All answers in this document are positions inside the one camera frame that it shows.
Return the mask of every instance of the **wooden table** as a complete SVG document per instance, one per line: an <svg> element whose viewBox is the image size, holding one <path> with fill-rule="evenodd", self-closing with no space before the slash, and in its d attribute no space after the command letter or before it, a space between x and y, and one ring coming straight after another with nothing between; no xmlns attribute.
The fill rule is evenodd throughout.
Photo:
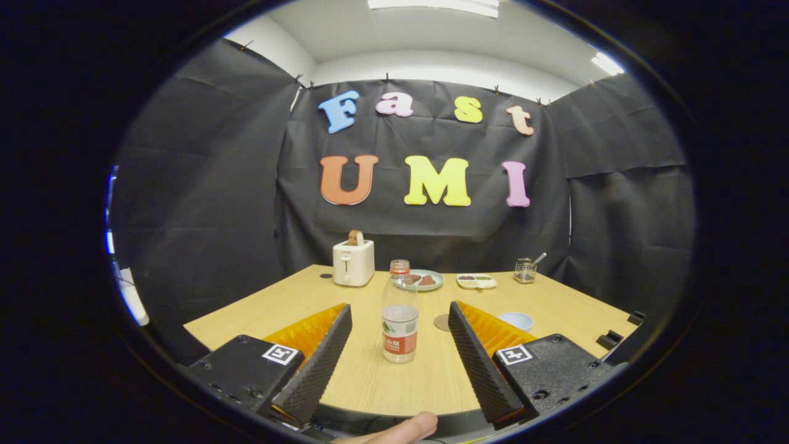
<svg viewBox="0 0 789 444"><path fill-rule="evenodd" d="M452 336L433 325L436 316L449 312L453 300L495 316L508 311L526 313L534 319L531 334L535 337L561 333L597 357L606 353L595 342L601 334L613 329L627 337L636 329L624 311L539 274L533 284L519 284L512 272L490 273L497 288L467 290L458 286L455 274L445 273L440 288L419 293L416 357L410 363L395 364L381 352L381 298L389 273L376 272L367 285L355 288L320 277L332 271L328 266L311 265L185 328L215 350L239 334L263 338L310 314L349 303L353 331L321 404L393 416L423 410L445 415L480 407Z"/></svg>

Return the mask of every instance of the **black fabric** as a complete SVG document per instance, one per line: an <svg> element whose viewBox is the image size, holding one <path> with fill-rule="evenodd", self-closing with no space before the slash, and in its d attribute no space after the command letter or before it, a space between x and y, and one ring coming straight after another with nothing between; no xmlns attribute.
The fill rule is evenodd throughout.
<svg viewBox="0 0 789 444"><path fill-rule="evenodd" d="M570 185L564 283L650 321L668 313L695 229L689 172L671 126L626 74L580 88L548 111Z"/></svg>
<svg viewBox="0 0 789 444"><path fill-rule="evenodd" d="M335 134L318 105L356 90L355 123ZM375 106L385 92L413 97L413 115L381 115ZM458 96L477 98L484 118L477 124L454 116ZM531 114L535 134L524 136L505 109L520 105ZM358 205L332 205L320 193L325 156L345 156L342 188L357 184L355 156L379 157L370 195ZM426 156L436 171L447 159L469 161L467 207L407 205L410 167L407 156ZM509 183L503 161L526 165L531 205L507 205ZM302 90L287 124L277 179L281 251L286 273L331 264L332 247L351 229L375 241L376 269L404 258L413 268L439 272L506 271L516 258L549 253L540 271L563 275L567 254L569 204L563 165L544 109L520 97L467 85L434 81L355 81Z"/></svg>
<svg viewBox="0 0 789 444"><path fill-rule="evenodd" d="M182 324L282 278L275 175L296 90L285 71L221 40L162 86L120 150L118 259L181 360L201 352Z"/></svg>
<svg viewBox="0 0 789 444"><path fill-rule="evenodd" d="M686 163L660 109L628 74L573 91L556 100L548 113L568 179Z"/></svg>

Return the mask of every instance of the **red label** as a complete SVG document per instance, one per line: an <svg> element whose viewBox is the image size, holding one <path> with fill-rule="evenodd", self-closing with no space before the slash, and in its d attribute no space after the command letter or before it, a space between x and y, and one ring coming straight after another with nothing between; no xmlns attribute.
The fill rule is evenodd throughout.
<svg viewBox="0 0 789 444"><path fill-rule="evenodd" d="M417 348L417 334L405 337L383 335L383 349L393 355L405 355Z"/></svg>

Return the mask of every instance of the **bottle label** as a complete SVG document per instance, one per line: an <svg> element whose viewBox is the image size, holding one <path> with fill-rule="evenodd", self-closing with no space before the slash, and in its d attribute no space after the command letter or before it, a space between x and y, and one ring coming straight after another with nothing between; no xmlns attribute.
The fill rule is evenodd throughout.
<svg viewBox="0 0 789 444"><path fill-rule="evenodd" d="M413 352L417 348L418 322L418 316L404 322L381 318L383 349L393 355L405 355Z"/></svg>

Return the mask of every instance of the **white toaster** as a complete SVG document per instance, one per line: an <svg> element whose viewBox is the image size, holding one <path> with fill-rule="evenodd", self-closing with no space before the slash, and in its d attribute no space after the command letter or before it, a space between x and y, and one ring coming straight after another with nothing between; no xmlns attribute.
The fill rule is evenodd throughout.
<svg viewBox="0 0 789 444"><path fill-rule="evenodd" d="M361 287L370 281L376 271L375 251L372 240L365 240L359 231L356 234L357 245L348 245L348 241L338 243L334 252L335 284Z"/></svg>

